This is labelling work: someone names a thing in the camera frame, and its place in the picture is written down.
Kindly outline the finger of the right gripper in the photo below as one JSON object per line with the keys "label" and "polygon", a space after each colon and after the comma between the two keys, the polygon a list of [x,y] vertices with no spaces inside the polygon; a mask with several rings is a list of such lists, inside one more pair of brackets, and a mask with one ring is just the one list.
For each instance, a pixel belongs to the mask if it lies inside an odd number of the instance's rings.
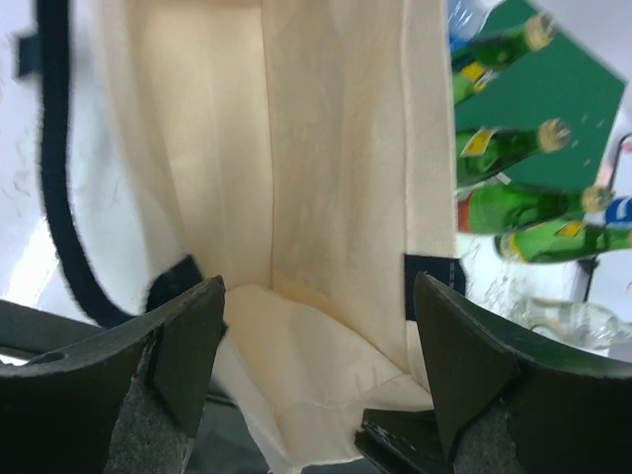
{"label": "finger of the right gripper", "polygon": [[355,447],[381,473],[453,474],[439,438],[435,411],[366,409]]}

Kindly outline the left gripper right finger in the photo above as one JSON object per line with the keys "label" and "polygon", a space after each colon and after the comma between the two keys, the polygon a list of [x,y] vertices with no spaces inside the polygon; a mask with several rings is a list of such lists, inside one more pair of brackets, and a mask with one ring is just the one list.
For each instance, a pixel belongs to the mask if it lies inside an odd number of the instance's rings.
{"label": "left gripper right finger", "polygon": [[443,454],[524,473],[631,470],[631,365],[554,342],[420,274],[414,302]]}

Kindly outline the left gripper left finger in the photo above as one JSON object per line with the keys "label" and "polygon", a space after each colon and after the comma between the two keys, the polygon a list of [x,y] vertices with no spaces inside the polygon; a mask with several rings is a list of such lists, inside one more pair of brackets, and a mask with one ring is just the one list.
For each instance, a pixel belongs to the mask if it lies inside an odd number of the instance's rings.
{"label": "left gripper left finger", "polygon": [[182,473],[221,336],[225,286],[1,368],[5,473]]}

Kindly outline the green glass bottle yellow cap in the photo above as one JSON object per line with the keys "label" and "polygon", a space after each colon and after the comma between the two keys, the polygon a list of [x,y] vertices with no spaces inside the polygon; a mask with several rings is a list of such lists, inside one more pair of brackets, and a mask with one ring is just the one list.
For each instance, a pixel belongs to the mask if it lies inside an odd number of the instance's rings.
{"label": "green glass bottle yellow cap", "polygon": [[631,323],[590,302],[523,297],[508,319],[554,341],[588,351],[631,342]]}

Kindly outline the blue cap water bottle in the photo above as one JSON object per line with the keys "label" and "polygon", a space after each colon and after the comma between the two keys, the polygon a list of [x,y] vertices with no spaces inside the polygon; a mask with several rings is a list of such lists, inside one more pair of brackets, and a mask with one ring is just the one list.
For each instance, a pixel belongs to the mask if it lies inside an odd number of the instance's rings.
{"label": "blue cap water bottle", "polygon": [[448,0],[447,30],[450,51],[469,43],[483,29],[490,13],[503,0]]}
{"label": "blue cap water bottle", "polygon": [[630,229],[632,227],[632,198],[616,197],[608,208],[587,215],[588,223]]}

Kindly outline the beige canvas tote bag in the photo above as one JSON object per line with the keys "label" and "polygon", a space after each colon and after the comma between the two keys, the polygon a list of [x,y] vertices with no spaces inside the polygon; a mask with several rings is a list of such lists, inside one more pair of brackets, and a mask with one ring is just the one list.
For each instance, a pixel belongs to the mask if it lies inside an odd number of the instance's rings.
{"label": "beige canvas tote bag", "polygon": [[455,252],[440,1],[90,1],[153,290],[222,277],[214,376],[273,473],[433,404],[405,263]]}

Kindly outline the blue cap water bottle front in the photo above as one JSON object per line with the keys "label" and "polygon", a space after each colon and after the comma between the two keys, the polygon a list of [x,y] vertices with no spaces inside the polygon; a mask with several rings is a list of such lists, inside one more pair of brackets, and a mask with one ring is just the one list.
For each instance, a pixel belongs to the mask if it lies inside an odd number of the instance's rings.
{"label": "blue cap water bottle front", "polygon": [[469,43],[483,29],[490,13],[503,0],[448,0],[447,30],[450,51]]}

